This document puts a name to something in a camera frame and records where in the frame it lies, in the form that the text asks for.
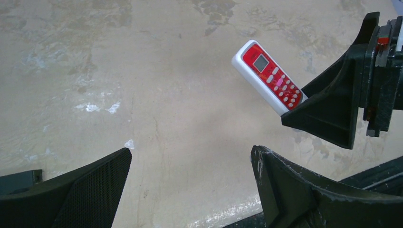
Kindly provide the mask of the red white remote control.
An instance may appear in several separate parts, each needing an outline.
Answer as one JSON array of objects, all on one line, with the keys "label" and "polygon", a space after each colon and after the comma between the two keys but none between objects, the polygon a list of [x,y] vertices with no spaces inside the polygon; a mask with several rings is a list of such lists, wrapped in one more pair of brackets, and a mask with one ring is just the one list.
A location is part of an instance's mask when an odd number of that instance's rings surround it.
[{"label": "red white remote control", "polygon": [[232,57],[232,65],[280,116],[308,97],[255,40],[249,40]]}]

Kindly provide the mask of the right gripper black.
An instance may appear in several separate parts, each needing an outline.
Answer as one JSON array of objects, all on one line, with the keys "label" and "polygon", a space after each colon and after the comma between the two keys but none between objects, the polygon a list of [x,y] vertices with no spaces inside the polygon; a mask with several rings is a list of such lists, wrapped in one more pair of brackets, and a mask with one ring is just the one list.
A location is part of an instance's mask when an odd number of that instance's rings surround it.
[{"label": "right gripper black", "polygon": [[[393,111],[403,109],[403,18],[398,16],[378,26],[379,17],[379,12],[366,14],[347,51],[302,88],[307,100],[281,116],[283,126],[352,149],[361,94],[360,76],[364,72],[366,134],[378,137],[380,132],[389,130]],[[368,45],[371,60],[364,70]]]}]

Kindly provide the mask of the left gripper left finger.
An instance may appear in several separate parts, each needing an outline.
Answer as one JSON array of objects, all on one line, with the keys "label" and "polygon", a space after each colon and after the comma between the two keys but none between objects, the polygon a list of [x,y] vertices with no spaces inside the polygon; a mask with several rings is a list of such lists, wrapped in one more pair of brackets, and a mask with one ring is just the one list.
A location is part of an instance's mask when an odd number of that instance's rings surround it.
[{"label": "left gripper left finger", "polygon": [[110,228],[132,160],[122,148],[0,198],[2,228]]}]

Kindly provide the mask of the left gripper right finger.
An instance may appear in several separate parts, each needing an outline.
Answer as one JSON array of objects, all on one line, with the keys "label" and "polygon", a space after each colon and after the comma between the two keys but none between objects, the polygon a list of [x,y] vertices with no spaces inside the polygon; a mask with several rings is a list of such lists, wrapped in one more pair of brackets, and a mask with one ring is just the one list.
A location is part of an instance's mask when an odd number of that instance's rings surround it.
[{"label": "left gripper right finger", "polygon": [[250,154],[270,228],[400,228],[403,196],[356,188],[289,161],[265,146]]}]

